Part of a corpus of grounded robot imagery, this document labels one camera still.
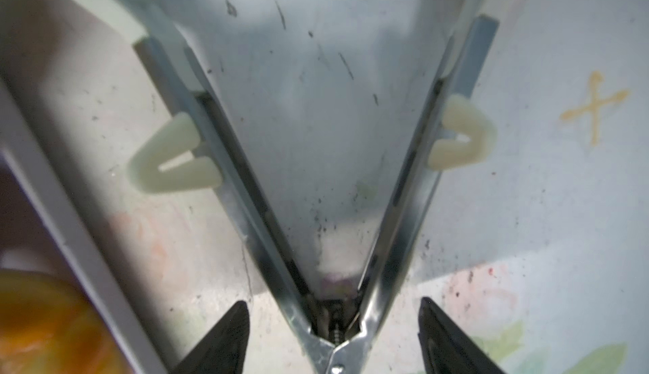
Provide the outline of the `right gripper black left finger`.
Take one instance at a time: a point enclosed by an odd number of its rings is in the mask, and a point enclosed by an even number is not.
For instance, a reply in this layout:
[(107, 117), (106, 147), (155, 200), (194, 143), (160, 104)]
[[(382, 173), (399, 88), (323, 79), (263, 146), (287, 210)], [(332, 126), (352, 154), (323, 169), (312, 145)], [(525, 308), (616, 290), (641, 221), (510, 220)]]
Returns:
[(172, 373), (242, 374), (249, 336), (248, 304), (237, 301)]

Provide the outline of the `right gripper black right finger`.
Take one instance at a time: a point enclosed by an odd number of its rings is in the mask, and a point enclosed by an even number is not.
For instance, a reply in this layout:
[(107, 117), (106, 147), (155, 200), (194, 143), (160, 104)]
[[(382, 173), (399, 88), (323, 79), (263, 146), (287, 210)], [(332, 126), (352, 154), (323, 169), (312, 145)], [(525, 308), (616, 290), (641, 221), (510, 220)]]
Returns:
[(431, 298), (421, 300), (418, 325), (427, 374), (504, 374)]

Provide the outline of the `braided ring bread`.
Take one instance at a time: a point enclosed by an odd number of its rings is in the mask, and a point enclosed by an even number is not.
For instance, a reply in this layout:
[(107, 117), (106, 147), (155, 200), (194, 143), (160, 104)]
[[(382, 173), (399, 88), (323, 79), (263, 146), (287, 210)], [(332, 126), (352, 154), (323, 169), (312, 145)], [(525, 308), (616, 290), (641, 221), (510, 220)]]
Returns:
[(1, 271), (2, 373), (130, 373), (86, 296), (37, 272)]

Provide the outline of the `metal kitchen tongs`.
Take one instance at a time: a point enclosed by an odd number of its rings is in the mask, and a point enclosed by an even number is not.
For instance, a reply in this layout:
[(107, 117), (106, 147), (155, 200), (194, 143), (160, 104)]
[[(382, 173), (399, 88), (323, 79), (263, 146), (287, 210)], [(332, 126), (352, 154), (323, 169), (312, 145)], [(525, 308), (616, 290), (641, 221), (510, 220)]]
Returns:
[(360, 373), (443, 171), (497, 132), (470, 99), (515, 0), (73, 0), (171, 120), (125, 168), (211, 189), (314, 370)]

